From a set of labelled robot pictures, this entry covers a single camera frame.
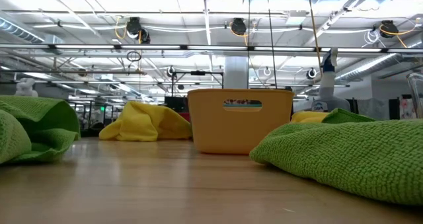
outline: white column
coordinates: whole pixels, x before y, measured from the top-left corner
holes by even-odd
[[[225,89],[247,89],[249,87],[249,66],[247,57],[225,57]]]

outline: ceiling light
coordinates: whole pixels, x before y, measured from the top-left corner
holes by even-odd
[[[118,39],[112,39],[112,41],[113,41],[113,42],[117,42],[117,43],[119,43],[120,45],[122,45],[122,43],[121,43]]]
[[[247,50],[246,46],[188,46],[189,50]]]
[[[332,48],[322,48],[322,52],[328,52]],[[381,52],[381,48],[338,48],[338,52]]]
[[[423,49],[389,49],[389,53],[423,53]]]
[[[50,47],[44,44],[0,44],[0,48],[48,49]]]
[[[52,83],[73,84],[73,83],[84,83],[84,81],[52,81]]]
[[[56,45],[57,49],[114,49],[113,45]]]
[[[90,90],[90,89],[79,89],[81,92],[83,93],[88,93],[88,94],[96,94],[98,93],[97,91],[94,90]]]
[[[177,50],[180,49],[180,46],[154,46],[154,45],[133,45],[133,46],[122,46],[122,49],[130,49],[130,50],[148,50],[148,49],[156,49],[156,50]]]
[[[65,89],[73,89],[72,87],[67,86],[67,85],[61,85],[61,84],[59,84],[59,85],[62,86],[63,88],[65,88]]]
[[[32,73],[32,72],[27,72],[27,73],[24,73],[24,74],[25,74],[25,75],[32,76],[32,77],[37,77],[37,78],[40,78],[40,79],[51,79],[51,77],[50,77],[50,76],[45,75],[45,74],[42,74],[42,73]]]
[[[271,46],[256,46],[254,48],[256,51],[279,51],[279,52],[313,52],[314,48],[289,48],[289,47],[271,47]]]

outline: wooden table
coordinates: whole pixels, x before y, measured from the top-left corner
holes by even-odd
[[[75,142],[63,161],[0,168],[0,223],[423,223],[191,141]]]

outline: green textured cloth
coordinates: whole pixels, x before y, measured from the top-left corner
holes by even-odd
[[[335,110],[323,122],[283,125],[250,158],[367,198],[423,205],[423,120]]]
[[[77,115],[64,100],[0,96],[0,164],[56,161],[79,138]]]

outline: yellow towel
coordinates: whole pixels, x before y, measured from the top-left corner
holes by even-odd
[[[328,112],[299,111],[292,115],[291,123],[321,123]]]
[[[118,141],[157,141],[188,139],[191,124],[170,108],[128,102],[119,118],[100,132],[100,139]]]

